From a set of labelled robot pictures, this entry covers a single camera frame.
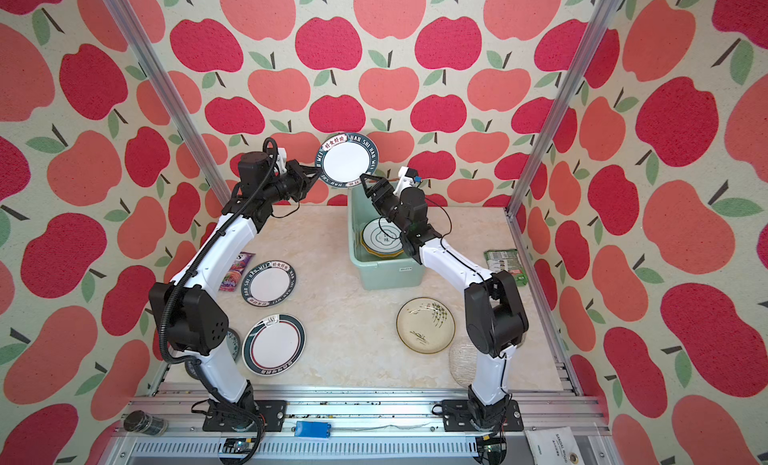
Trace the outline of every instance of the beige plate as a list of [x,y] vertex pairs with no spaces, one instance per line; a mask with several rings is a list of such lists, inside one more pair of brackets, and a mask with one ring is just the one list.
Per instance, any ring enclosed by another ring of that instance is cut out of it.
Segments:
[[397,314],[400,340],[420,354],[441,351],[451,344],[455,332],[451,311],[434,298],[414,298]]

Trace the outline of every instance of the blue object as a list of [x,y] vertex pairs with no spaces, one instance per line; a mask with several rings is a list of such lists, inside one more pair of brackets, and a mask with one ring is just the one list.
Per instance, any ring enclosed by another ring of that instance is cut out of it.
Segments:
[[296,422],[294,437],[319,438],[322,440],[331,437],[331,424],[327,422]]

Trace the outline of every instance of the apple-patterned wallpaper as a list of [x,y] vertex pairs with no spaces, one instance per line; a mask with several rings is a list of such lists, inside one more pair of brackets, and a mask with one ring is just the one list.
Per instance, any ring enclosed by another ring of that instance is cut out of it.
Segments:
[[627,465],[768,460],[766,1],[624,0],[517,214]]
[[[168,35],[162,1],[131,1]],[[212,222],[110,20],[101,0],[0,0],[2,465],[96,464],[160,367],[149,287]]]
[[[139,15],[168,31],[150,38],[181,95],[201,92],[188,109],[231,183],[240,154],[260,150],[267,136],[289,159],[312,164],[327,136],[362,132],[379,148],[381,173],[415,167],[430,199],[453,206],[508,203],[596,3],[157,1],[162,15]],[[594,86],[617,63],[618,39],[600,52]],[[144,82],[142,110],[167,124],[167,114],[152,114],[159,101]],[[573,142],[572,125],[561,146]],[[178,160],[188,156],[177,149]],[[318,182],[306,202],[345,205],[346,191]]]

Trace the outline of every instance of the green plastic bin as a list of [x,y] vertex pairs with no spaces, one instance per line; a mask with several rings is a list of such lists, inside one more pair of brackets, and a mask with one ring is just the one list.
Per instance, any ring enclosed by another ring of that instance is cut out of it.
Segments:
[[400,255],[397,259],[383,260],[369,253],[360,243],[360,233],[371,220],[380,215],[373,208],[361,186],[347,190],[347,234],[350,240],[350,260],[360,272],[362,287],[366,290],[417,287],[422,283],[424,265]]

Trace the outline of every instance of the purple snack package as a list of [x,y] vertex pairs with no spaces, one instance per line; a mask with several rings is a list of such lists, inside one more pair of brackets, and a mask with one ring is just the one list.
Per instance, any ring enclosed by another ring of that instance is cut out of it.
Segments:
[[248,262],[254,255],[255,253],[242,251],[237,256],[235,261],[232,262],[232,267],[224,276],[224,280],[221,281],[221,287],[219,287],[219,290],[235,291],[235,288],[237,288],[237,282],[240,281],[240,277],[243,276],[243,270],[245,270],[245,268],[248,266]]

